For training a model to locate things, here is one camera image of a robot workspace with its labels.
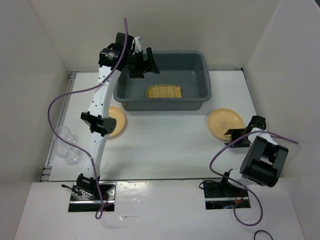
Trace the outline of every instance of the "black bracket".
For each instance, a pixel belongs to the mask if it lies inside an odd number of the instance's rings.
[[[113,68],[121,55],[125,45],[125,34],[118,32],[116,35],[115,43],[110,44],[104,48],[99,54],[99,65]],[[123,68],[128,68],[129,77],[145,78],[145,73],[159,74],[160,71],[156,66],[151,47],[146,49],[147,59],[144,60],[143,51],[135,51],[135,38],[128,35],[127,43],[125,46],[125,54],[117,70],[122,71]]]
[[[76,179],[76,186],[78,189],[84,190],[89,194],[92,194],[94,197],[98,194],[97,183],[93,177],[87,178],[82,173]]]
[[[246,128],[237,128],[237,129],[229,129],[224,135],[230,135],[230,143],[234,140],[238,139],[239,137],[243,136],[244,134],[248,134],[252,131],[253,128],[258,128],[265,130],[267,127],[266,119],[262,116],[256,115],[251,118],[250,123]],[[233,144],[231,148],[248,148],[250,147],[251,142],[246,137],[237,143]]]
[[[241,196],[241,193],[247,197],[248,193],[246,190],[236,187],[228,182],[226,177],[229,177],[230,171],[225,172],[221,181],[205,180],[202,182],[204,197],[205,198],[232,198]]]
[[[289,150],[257,136],[240,167],[240,174],[261,186],[273,187],[281,174]]]
[[[82,112],[81,119],[90,126],[91,133],[100,133],[101,137],[112,134],[117,125],[115,118],[102,118],[101,115],[93,116],[90,115],[90,112]]]

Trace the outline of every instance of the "clear plastic cup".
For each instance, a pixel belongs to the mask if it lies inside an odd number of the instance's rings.
[[[56,130],[56,133],[63,139],[69,143],[75,143],[75,137],[71,134],[70,128],[67,126],[60,126]],[[55,134],[53,134],[54,140],[59,143],[63,143]]]
[[[79,162],[79,151],[75,147],[64,142],[58,144],[56,147],[56,154],[60,158],[67,160],[69,163],[75,164]]]

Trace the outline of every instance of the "wire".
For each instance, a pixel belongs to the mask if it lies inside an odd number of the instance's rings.
[[[272,240],[274,240],[274,238],[271,236],[271,234],[268,233],[268,232],[265,231],[265,230],[258,230],[258,231],[256,231],[256,232],[254,233],[254,235],[253,235],[253,240],[256,240],[256,235],[257,235],[257,233],[260,233],[260,232],[263,232],[263,233],[268,234],[268,235],[270,236],[270,238],[271,238]]]
[[[51,110],[51,107],[52,105],[60,98],[62,97],[65,97],[67,95],[71,95],[71,94],[79,94],[79,93],[84,93],[84,92],[88,92],[88,91],[91,91],[91,90],[94,90],[94,89],[97,89],[99,87],[101,87],[110,77],[111,75],[117,70],[118,66],[120,65],[124,55],[125,55],[125,52],[126,52],[126,47],[127,47],[127,42],[128,42],[128,23],[127,23],[127,18],[125,17],[124,18],[124,28],[125,28],[125,36],[124,36],[124,46],[123,46],[123,49],[122,49],[122,52],[121,52],[121,55],[119,57],[119,60],[118,62],[115,64],[115,66],[113,67],[113,69],[111,70],[111,72],[109,73],[108,76],[106,76],[106,78],[102,81],[102,83],[99,83],[93,87],[90,87],[90,88],[87,88],[87,89],[82,89],[82,90],[78,90],[78,91],[71,91],[71,92],[66,92],[64,94],[61,94],[59,96],[57,96],[55,99],[52,100],[52,102],[49,104],[49,107],[48,107],[48,110],[47,110],[47,118],[48,118],[48,122],[49,122],[49,126],[52,130],[52,132],[54,133],[54,135],[56,135],[56,137],[58,139],[60,139],[62,142],[64,142],[65,144],[68,144],[76,149],[79,149],[81,150],[82,152],[84,152],[91,160],[91,164],[92,164],[92,167],[93,167],[93,174],[94,174],[94,177],[95,177],[95,182],[96,182],[96,186],[97,186],[97,190],[98,190],[98,194],[99,194],[99,199],[100,199],[100,202],[101,202],[101,206],[100,208],[97,210],[97,212],[95,213],[95,218],[96,219],[100,219],[102,217],[102,214],[104,212],[104,201],[103,201],[103,197],[102,197],[102,193],[101,193],[101,190],[100,190],[100,186],[99,186],[99,180],[98,180],[98,176],[97,176],[97,171],[96,171],[96,166],[95,166],[95,162],[94,162],[94,158],[91,156],[91,154],[86,151],[85,149],[83,149],[82,147],[80,146],[77,146],[73,143],[70,143],[66,140],[64,140],[62,137],[59,136],[59,134],[56,132],[54,126],[52,125],[52,122],[51,122],[51,117],[50,117],[50,110]]]
[[[238,198],[237,194],[235,194],[235,203],[239,203],[244,200],[245,196],[242,193],[242,191],[240,191],[240,194],[241,194],[241,198],[239,200],[237,199]]]
[[[108,202],[108,197],[107,197],[107,195],[105,193],[103,195],[104,195],[105,203],[107,203]]]
[[[212,180],[204,180],[204,181],[202,181],[199,184],[199,188],[202,189],[202,190],[204,189],[205,186],[202,187],[201,185],[204,184],[204,183],[215,183],[215,181],[212,181]]]
[[[249,132],[249,133],[246,133],[246,134],[242,135],[241,137],[239,137],[239,138],[237,138],[236,140],[230,142],[228,145],[226,145],[224,148],[222,148],[222,149],[212,158],[212,160],[210,161],[210,164],[209,164],[209,168],[210,168],[211,172],[213,172],[213,173],[216,174],[216,175],[219,175],[220,177],[223,177],[223,178],[226,178],[226,179],[228,179],[228,180],[231,180],[231,181],[235,182],[236,184],[242,186],[245,190],[247,190],[248,192],[250,192],[250,193],[255,197],[255,199],[257,200],[257,202],[258,202],[258,204],[259,204],[259,208],[260,208],[261,214],[260,214],[260,217],[259,217],[258,221],[256,221],[255,223],[245,223],[245,222],[241,221],[241,220],[239,219],[239,217],[237,216],[237,214],[236,214],[236,208],[237,208],[237,206],[238,206],[239,204],[241,204],[241,203],[244,202],[244,201],[240,201],[240,202],[238,202],[238,203],[236,203],[236,204],[234,205],[234,208],[233,208],[234,217],[238,220],[239,223],[241,223],[241,224],[243,224],[243,225],[245,225],[245,226],[248,226],[248,227],[253,227],[253,226],[258,225],[258,224],[261,222],[261,220],[262,220],[262,218],[263,218],[263,216],[264,216],[264,210],[263,210],[263,208],[262,208],[262,204],[261,204],[260,199],[258,198],[258,196],[257,196],[252,190],[250,190],[249,188],[247,188],[247,187],[246,187],[245,185],[243,185],[241,182],[239,182],[239,181],[237,181],[237,180],[234,180],[233,178],[231,178],[231,177],[229,177],[229,176],[225,176],[225,175],[223,175],[223,174],[215,171],[215,170],[212,168],[212,165],[213,165],[214,161],[220,156],[220,154],[222,154],[226,149],[230,148],[232,145],[236,144],[236,143],[239,142],[240,140],[247,138],[247,137],[250,136],[251,134],[260,134],[260,133],[265,133],[265,132],[266,132],[266,131],[258,130],[258,131],[252,131],[252,132]],[[286,140],[286,141],[288,141],[288,142],[291,142],[291,143],[294,143],[294,144],[298,144],[297,141],[294,141],[294,140],[291,140],[291,139],[289,139],[289,138],[280,136],[280,135],[275,134],[275,133],[273,133],[273,132],[268,132],[268,133],[271,134],[272,137],[276,137],[276,138],[278,138],[278,139],[283,139],[283,140]]]
[[[69,187],[65,184],[61,184],[61,187],[65,188],[65,189],[70,189],[72,192],[74,192],[75,194],[78,194],[77,190],[75,190],[74,188],[72,187]]]

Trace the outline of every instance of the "black cable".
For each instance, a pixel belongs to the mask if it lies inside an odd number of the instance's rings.
[[[111,43],[111,44],[110,44],[109,46],[107,46],[106,48],[107,48],[107,49],[113,49],[114,46],[115,46],[115,44],[114,44],[114,43]]]
[[[204,180],[204,181],[202,181],[202,182],[199,184],[199,188],[202,189],[202,190],[203,190],[204,188],[201,187],[201,185],[204,184],[204,183],[215,183],[215,181],[212,181],[212,180]]]
[[[271,234],[268,233],[268,232],[265,231],[265,230],[258,230],[258,231],[256,231],[256,232],[254,233],[253,240],[256,240],[256,235],[257,235],[257,233],[259,233],[259,232],[263,232],[263,233],[265,233],[265,234],[268,234],[268,235],[270,236],[270,238],[271,238],[272,240],[274,240],[274,238],[271,236]]]
[[[75,194],[78,194],[77,190],[75,190],[74,188],[72,187],[69,187],[67,185],[64,185],[64,184],[61,184],[61,187],[65,188],[65,189],[70,189],[72,192],[74,192]]]

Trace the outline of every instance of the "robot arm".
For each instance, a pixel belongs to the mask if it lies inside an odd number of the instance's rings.
[[[90,147],[88,152],[93,157],[95,170],[98,178],[100,177],[100,164],[104,148],[109,135],[115,130],[117,121],[109,117],[109,107],[113,91],[118,78],[124,68],[128,69],[130,78],[144,78],[144,74],[152,72],[159,74],[155,64],[151,48],[147,48],[147,60],[144,60],[141,50],[141,37],[133,38],[128,36],[127,45],[125,35],[118,33],[115,43],[104,48],[99,54],[99,75],[97,83],[101,85],[96,89],[92,103],[87,112],[82,112],[81,119],[90,126]],[[116,65],[123,48],[126,52],[111,77],[103,82],[108,76],[113,66]],[[85,167],[76,180],[77,188],[87,196],[97,195],[96,178],[91,160],[87,160]]]
[[[266,130],[265,121],[264,117],[253,116],[246,128],[229,129],[225,135],[230,135],[233,142],[244,134]],[[289,150],[274,141],[267,131],[251,134],[232,145],[232,148],[246,147],[249,150],[240,169],[230,169],[223,174],[225,177],[220,182],[212,183],[219,186],[219,191],[237,193],[246,186],[256,184],[272,188],[278,182]]]

